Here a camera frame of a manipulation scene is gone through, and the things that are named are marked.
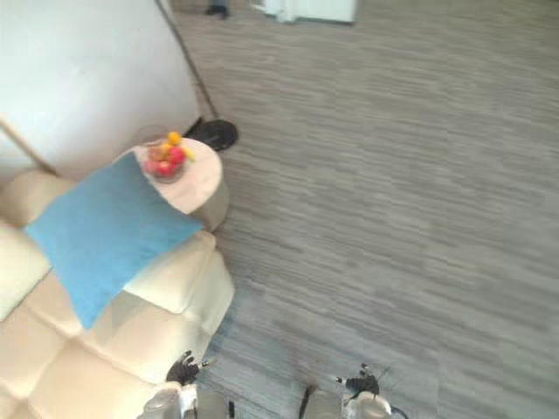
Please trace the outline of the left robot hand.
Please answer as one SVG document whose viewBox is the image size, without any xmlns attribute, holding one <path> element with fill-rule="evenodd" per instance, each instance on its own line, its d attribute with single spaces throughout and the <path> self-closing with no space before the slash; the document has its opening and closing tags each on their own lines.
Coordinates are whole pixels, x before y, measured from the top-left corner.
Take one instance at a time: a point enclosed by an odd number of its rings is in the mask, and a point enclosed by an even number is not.
<svg viewBox="0 0 559 419">
<path fill-rule="evenodd" d="M 214 366 L 216 359 L 195 362 L 191 350 L 187 350 L 174 362 L 166 375 L 166 382 L 175 382 L 184 386 L 192 384 L 197 376 L 204 370 Z"/>
</svg>

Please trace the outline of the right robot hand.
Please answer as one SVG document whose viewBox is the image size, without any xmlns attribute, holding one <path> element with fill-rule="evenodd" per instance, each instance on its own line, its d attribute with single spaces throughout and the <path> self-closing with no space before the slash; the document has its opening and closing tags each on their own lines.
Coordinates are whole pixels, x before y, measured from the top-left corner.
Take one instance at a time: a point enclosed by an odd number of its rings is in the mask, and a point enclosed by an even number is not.
<svg viewBox="0 0 559 419">
<path fill-rule="evenodd" d="M 361 364 L 359 375 L 357 377 L 336 377 L 335 382 L 345 387 L 345 389 L 352 395 L 359 395 L 362 392 L 369 392 L 373 395 L 380 394 L 378 379 L 366 363 Z"/>
</svg>

